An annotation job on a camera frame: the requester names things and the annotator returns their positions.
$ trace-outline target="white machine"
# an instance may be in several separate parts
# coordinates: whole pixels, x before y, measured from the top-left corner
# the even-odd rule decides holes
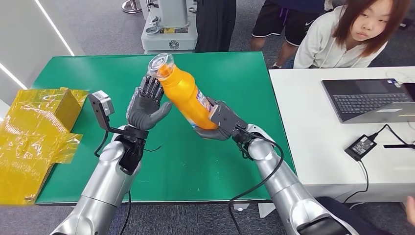
[[[149,12],[141,35],[145,54],[192,52],[197,42],[196,2],[148,0]]]

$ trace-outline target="black shorts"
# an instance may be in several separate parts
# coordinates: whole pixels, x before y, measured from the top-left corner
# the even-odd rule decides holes
[[[259,12],[252,36],[263,38],[270,35],[280,35],[285,27],[285,40],[299,47],[311,23],[320,13],[300,12],[282,8],[271,0],[265,0]]]

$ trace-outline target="plastic bottle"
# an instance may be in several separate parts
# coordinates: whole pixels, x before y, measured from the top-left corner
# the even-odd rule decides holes
[[[164,88],[164,94],[176,105],[187,121],[205,130],[216,129],[209,120],[212,105],[197,88],[193,76],[180,70],[169,53],[154,57],[148,65],[148,73],[156,77]]]

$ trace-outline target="sneaker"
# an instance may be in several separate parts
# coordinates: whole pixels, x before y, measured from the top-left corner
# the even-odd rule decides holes
[[[278,70],[278,69],[280,69],[281,67],[280,66],[277,66],[277,64],[276,63],[274,63],[272,66],[271,66],[271,69],[272,70]]]

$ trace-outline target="human hand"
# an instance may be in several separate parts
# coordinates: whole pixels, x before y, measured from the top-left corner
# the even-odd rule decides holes
[[[415,226],[415,199],[411,196],[406,199],[406,218],[410,224]]]
[[[127,108],[127,122],[139,130],[149,130],[162,120],[171,110],[172,103],[165,102],[160,107],[164,90],[157,78],[146,75],[140,87],[131,97]]]

